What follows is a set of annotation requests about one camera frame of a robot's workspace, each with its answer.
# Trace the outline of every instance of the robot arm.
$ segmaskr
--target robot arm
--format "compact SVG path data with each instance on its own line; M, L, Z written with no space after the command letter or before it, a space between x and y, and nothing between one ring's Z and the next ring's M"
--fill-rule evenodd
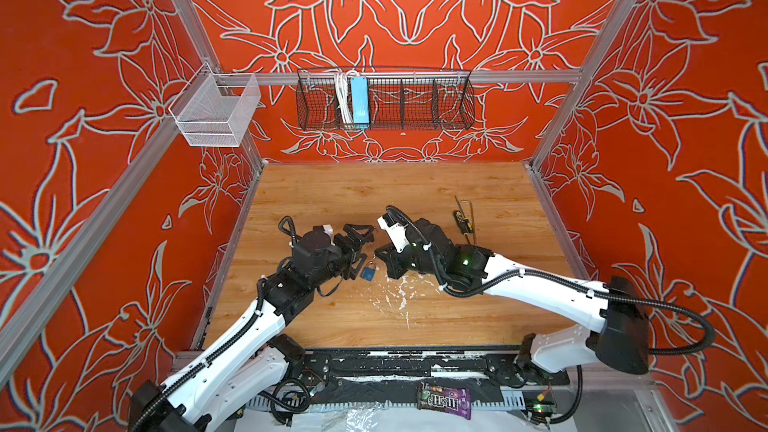
M389 206L379 226L392 243L376 250L390 278L409 270L434 274L442 290L457 298L493 294L517 299L563 315L577 325L547 335L524 338L518 366L537 374L601 361L629 374L648 372L648 315L645 306L666 308L691 317L705 335L686 348L654 350L689 354L714 341L714 329L705 318L678 307L641 299L627 279L613 277L609 284L550 274L517 263L476 245L454 245L439 226L420 218L412 221Z
M299 236L291 217L284 217L279 229L290 236L291 257L259 281L258 298L202 354L160 388L147 382L137 390L131 398L130 432L215 430L302 359L303 349L278 334L312 303L322 284L334 277L357 277L366 261L362 246L373 242L373 226L347 224L346 234L336 236L331 226L315 226Z

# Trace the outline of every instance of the black wire basket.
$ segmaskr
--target black wire basket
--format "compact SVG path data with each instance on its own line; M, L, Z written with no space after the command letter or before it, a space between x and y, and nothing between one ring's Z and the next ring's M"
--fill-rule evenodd
M466 130L475 124L475 90L468 70L377 67L368 80L368 122L344 123L335 74L354 70L301 69L296 114L303 130ZM347 105L352 92L347 79Z

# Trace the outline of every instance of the orange wall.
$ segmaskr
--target orange wall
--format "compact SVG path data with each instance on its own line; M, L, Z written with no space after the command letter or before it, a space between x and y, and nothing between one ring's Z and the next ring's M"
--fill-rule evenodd
M0 324L200 62L168 0L0 0ZM0 428L121 430L188 349L253 176L178 137L0 391Z
M768 0L639 0L543 170L591 274L704 313L656 358L682 430L768 427ZM654 312L658 347L700 332Z
M312 66L578 68L614 0L193 0L228 71ZM280 162L520 160L563 84L479 86L462 132L302 132L294 91L263 87L251 133Z

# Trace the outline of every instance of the wooden tabletop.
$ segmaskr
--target wooden tabletop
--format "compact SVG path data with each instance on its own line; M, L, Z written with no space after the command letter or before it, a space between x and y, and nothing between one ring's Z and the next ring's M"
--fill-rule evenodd
M403 163L269 165L264 170L206 337L222 334L256 297L256 281L273 274L290 255L288 237L277 230L292 216L302 235L312 226L376 225L388 205L411 219L424 217L459 244L452 212L459 198L472 200L477 245L517 262L572 276L521 163ZM388 243L378 227L376 241ZM394 281L375 260L372 282L345 281L330 297L314 302L285 330L303 347L384 345L519 344L573 322L540 308L490 295L458 299L441 293L432 275L409 272ZM328 292L338 279L322 287Z

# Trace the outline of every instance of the black joint motor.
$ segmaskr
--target black joint motor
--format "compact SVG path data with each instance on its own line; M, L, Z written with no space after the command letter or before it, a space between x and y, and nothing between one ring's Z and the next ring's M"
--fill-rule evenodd
M394 224L394 222L389 223L392 219L389 213L383 217L388 226ZM421 235L413 230L413 227L408 227L406 228L408 245L402 252L398 252L391 242L379 247L375 252L376 256L386 264L389 278L397 280L409 270L419 274L434 274L429 250L424 249L425 245L432 250L441 274L447 278L448 285L455 290L463 292L477 287L488 276L485 273L485 264L488 262L488 257L493 255L493 251L476 245L456 246L440 226L432 224L425 218L420 218L413 225L417 226L421 235L427 239L426 243Z
M297 235L293 219L285 216L278 229L291 237L293 252L283 259L277 273L264 285L266 300L282 314L286 324L302 312L314 299L315 290L334 277L355 279L367 256L362 246L373 242L373 226L346 224L343 234L331 241L330 229L315 226Z

